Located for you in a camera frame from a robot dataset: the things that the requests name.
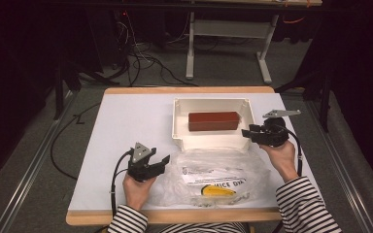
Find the white plastic bin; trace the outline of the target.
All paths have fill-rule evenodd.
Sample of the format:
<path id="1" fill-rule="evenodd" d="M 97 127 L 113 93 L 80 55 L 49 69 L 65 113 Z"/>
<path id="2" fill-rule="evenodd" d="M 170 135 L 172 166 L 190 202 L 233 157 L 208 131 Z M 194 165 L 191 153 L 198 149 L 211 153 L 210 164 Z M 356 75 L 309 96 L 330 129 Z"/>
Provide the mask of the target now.
<path id="1" fill-rule="evenodd" d="M 238 115 L 235 129 L 190 131 L 189 114 L 234 112 Z M 176 98 L 173 107 L 172 138 L 181 150 L 228 147 L 246 150 L 251 142 L 242 136 L 242 129 L 254 123 L 249 99 L 243 98 Z"/>

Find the white table mat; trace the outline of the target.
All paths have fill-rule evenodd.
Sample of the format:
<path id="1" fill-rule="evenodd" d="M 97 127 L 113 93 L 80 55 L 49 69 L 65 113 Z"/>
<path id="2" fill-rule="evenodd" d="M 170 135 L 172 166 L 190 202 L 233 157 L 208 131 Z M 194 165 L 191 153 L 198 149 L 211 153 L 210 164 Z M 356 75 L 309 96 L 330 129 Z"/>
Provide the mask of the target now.
<path id="1" fill-rule="evenodd" d="M 176 98 L 243 98 L 249 99 L 254 123 L 261 124 L 263 115 L 285 106 L 277 93 L 165 93 L 165 94 L 112 94 L 103 96 L 85 158 L 68 210 L 111 210 L 111 181 L 116 164 L 126 151 L 137 142 L 156 148 L 151 158 L 158 162 L 166 155 L 181 149 L 172 138 L 173 107 Z M 242 208 L 275 208 L 275 190 L 283 184 L 267 160 L 266 153 L 250 143 L 247 150 L 259 155 L 270 170 L 266 187 L 254 201 L 242 203 Z"/>

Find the clear plastic bag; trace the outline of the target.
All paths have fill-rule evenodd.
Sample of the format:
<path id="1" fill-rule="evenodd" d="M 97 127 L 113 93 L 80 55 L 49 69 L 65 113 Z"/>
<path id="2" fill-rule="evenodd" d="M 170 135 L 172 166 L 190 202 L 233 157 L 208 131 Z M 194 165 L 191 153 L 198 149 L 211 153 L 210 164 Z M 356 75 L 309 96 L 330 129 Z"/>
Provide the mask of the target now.
<path id="1" fill-rule="evenodd" d="M 233 148 L 194 149 L 171 156 L 165 173 L 152 189 L 150 203 L 160 207 L 190 205 L 213 208 L 254 201 L 261 195 L 270 170 L 253 151 Z M 203 196 L 201 188 L 215 185 L 235 191 L 232 196 Z"/>

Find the person's striped torso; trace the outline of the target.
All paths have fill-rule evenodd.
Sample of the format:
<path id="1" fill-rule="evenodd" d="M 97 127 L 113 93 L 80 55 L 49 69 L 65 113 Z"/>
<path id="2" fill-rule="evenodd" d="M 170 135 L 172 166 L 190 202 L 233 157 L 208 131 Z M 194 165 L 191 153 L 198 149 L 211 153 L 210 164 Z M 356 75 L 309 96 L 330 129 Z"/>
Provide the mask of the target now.
<path id="1" fill-rule="evenodd" d="M 241 222 L 157 224 L 149 225 L 145 233 L 249 233 L 249 227 Z"/>

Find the black metal stand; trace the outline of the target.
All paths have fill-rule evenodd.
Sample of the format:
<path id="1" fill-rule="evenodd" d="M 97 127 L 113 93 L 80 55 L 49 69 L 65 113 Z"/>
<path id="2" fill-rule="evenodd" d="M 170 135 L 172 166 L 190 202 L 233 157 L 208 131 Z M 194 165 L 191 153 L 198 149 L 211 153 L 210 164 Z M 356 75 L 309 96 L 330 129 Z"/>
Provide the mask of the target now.
<path id="1" fill-rule="evenodd" d="M 306 75 L 302 75 L 295 78 L 289 83 L 285 83 L 274 89 L 277 93 L 283 93 L 289 89 L 296 87 L 303 87 L 302 93 L 304 100 L 316 100 L 320 99 L 320 111 L 319 111 L 319 123 L 322 129 L 327 132 L 327 118 L 329 106 L 329 95 L 331 89 L 331 81 L 333 78 L 332 68 L 319 68 L 318 70 L 312 71 Z"/>
<path id="2" fill-rule="evenodd" d="M 79 91 L 82 85 L 79 81 L 78 74 L 84 73 L 90 78 L 95 79 L 103 84 L 118 86 L 119 83 L 107 80 L 101 75 L 92 72 L 82 65 L 68 61 L 61 60 L 58 62 L 58 66 L 55 71 L 54 79 L 54 90 L 55 90 L 55 119 L 60 119 L 61 114 L 64 112 L 64 95 L 63 95 L 63 84 L 66 83 L 70 90 Z"/>

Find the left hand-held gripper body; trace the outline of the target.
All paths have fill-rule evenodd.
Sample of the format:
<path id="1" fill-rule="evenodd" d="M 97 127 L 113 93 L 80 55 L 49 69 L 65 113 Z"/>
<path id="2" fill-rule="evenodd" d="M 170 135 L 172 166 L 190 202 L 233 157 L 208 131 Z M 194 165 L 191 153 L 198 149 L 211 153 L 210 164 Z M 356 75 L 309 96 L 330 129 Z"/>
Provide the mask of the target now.
<path id="1" fill-rule="evenodd" d="M 150 164 L 150 159 L 147 158 L 151 149 L 137 142 L 132 155 L 128 161 L 127 173 L 137 182 L 143 182 L 151 178 L 157 177 L 161 173 L 154 170 L 155 164 Z"/>

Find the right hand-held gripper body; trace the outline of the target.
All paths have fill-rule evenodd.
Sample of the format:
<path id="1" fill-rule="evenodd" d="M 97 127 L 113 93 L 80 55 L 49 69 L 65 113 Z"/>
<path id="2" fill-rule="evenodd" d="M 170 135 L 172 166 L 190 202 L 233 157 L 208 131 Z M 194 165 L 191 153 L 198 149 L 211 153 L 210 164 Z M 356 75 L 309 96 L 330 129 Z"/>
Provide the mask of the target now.
<path id="1" fill-rule="evenodd" d="M 253 143 L 269 147 L 279 147 L 292 136 L 297 141 L 296 135 L 287 129 L 284 117 L 300 115 L 300 110 L 272 110 L 263 115 L 263 130 L 254 132 L 250 138 Z"/>

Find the wooden table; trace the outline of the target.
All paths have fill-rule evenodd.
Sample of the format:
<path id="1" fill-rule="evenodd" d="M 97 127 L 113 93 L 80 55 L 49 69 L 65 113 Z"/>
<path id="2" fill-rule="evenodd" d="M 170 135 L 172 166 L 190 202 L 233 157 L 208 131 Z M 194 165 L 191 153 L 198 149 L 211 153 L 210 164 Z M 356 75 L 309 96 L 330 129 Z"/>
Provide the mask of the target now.
<path id="1" fill-rule="evenodd" d="M 165 93 L 276 93 L 269 86 L 206 86 L 206 87 L 111 87 L 104 91 L 112 94 L 165 94 Z M 272 221 L 281 218 L 278 207 L 242 208 L 221 207 L 215 209 L 191 206 L 153 207 L 146 205 L 143 214 L 151 224 Z M 112 211 L 73 211 L 66 215 L 66 222 L 73 226 L 107 225 L 112 220 Z"/>

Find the person's right hand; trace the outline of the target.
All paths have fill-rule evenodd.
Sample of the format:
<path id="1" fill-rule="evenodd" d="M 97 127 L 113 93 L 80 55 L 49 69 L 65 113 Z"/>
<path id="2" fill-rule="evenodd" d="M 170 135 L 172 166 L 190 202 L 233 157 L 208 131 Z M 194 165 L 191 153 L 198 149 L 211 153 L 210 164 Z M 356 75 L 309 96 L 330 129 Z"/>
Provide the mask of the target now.
<path id="1" fill-rule="evenodd" d="M 268 154 L 273 167 L 285 183 L 299 177 L 294 164 L 295 147 L 293 143 L 286 141 L 276 148 L 265 145 L 260 145 L 259 147 Z"/>

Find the person's left hand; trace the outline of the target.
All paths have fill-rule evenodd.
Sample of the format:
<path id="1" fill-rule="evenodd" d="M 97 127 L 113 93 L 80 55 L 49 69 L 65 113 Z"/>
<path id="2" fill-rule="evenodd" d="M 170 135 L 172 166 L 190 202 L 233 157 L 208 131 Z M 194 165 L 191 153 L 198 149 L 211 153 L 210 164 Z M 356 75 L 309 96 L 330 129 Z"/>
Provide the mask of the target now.
<path id="1" fill-rule="evenodd" d="M 155 178 L 144 182 L 137 182 L 131 176 L 125 175 L 122 186 L 125 194 L 126 205 L 140 211 L 147 202 Z"/>

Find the red-brown rectangular box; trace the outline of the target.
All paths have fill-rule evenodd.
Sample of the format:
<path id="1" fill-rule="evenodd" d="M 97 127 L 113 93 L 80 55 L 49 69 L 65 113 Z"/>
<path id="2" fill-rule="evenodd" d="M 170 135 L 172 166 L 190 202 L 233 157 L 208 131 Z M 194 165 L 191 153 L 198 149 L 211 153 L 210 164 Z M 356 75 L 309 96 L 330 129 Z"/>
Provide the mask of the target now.
<path id="1" fill-rule="evenodd" d="M 240 116 L 236 112 L 189 113 L 189 131 L 236 130 Z"/>

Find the metal floor rail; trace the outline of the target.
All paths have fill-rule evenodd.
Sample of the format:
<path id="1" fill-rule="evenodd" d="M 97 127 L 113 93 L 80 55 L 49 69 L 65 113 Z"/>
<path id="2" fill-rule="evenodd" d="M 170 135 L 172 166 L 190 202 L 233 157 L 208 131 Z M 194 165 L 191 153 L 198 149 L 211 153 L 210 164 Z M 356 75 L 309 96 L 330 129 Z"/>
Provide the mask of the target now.
<path id="1" fill-rule="evenodd" d="M 319 106 L 307 101 L 325 143 L 332 172 L 341 185 L 341 193 L 354 213 L 353 220 L 362 233 L 373 233 L 373 171 L 342 117 L 338 105 L 329 108 L 327 122 L 321 123 Z"/>
<path id="2" fill-rule="evenodd" d="M 65 118 L 66 112 L 70 109 L 71 105 L 75 101 L 77 95 L 77 91 L 68 90 L 66 96 L 62 98 L 65 104 L 64 110 L 61 112 L 58 119 L 54 119 L 52 121 L 45 137 L 34 153 L 34 156 L 29 163 L 27 170 L 18 183 L 17 189 L 12 195 L 5 211 L 0 216 L 0 233 L 9 232 L 9 229 L 12 226 L 18 211 L 20 210 L 30 188 L 35 182 L 35 179 L 47 158 L 47 151 L 49 150 L 49 147 L 54 140 L 55 133 L 57 132 L 62 120 Z"/>

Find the white metal desk frame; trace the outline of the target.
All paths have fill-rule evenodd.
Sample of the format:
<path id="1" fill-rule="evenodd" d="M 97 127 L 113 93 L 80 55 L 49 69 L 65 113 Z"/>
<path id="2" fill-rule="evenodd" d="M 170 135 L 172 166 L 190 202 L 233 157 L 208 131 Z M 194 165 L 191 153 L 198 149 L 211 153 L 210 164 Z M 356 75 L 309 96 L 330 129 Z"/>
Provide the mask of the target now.
<path id="1" fill-rule="evenodd" d="M 190 13 L 186 78 L 192 80 L 194 77 L 194 38 L 196 36 L 262 39 L 264 41 L 263 49 L 255 53 L 256 61 L 263 82 L 271 84 L 272 79 L 266 63 L 266 54 L 269 50 L 278 19 L 278 15 L 273 15 L 268 22 L 196 19 L 195 13 Z"/>

